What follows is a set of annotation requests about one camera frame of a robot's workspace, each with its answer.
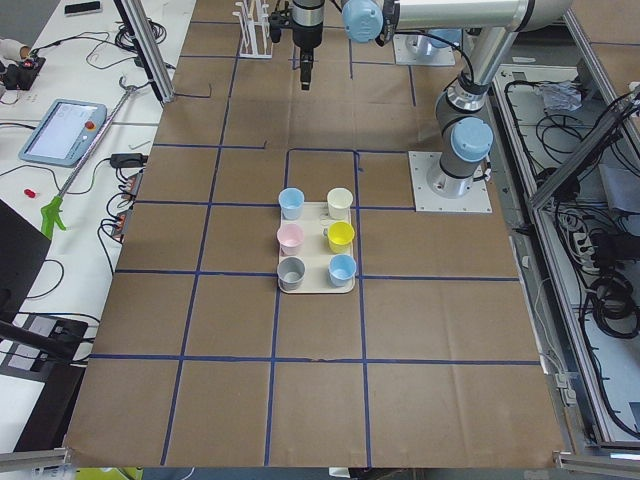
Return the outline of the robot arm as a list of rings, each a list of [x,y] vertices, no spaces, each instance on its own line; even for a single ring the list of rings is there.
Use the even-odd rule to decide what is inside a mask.
[[[324,27],[323,0],[294,0],[291,7],[294,44],[300,50],[300,84],[309,90],[314,50],[321,45]]]
[[[466,66],[436,103],[444,148],[430,167],[427,183],[436,194],[460,198],[470,190],[474,172],[486,159],[494,135],[478,117],[490,84],[520,32],[543,28],[559,19],[569,1],[343,1],[343,24],[349,38],[381,45],[401,32],[479,28],[480,36]]]

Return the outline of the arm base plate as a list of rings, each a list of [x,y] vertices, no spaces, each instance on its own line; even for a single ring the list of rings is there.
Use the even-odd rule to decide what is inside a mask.
[[[398,65],[450,67],[456,63],[450,45],[427,36],[396,34],[393,46]]]
[[[460,183],[448,187],[444,178],[432,176],[439,166],[440,152],[409,151],[414,206],[421,213],[490,214],[491,201],[485,180]]]

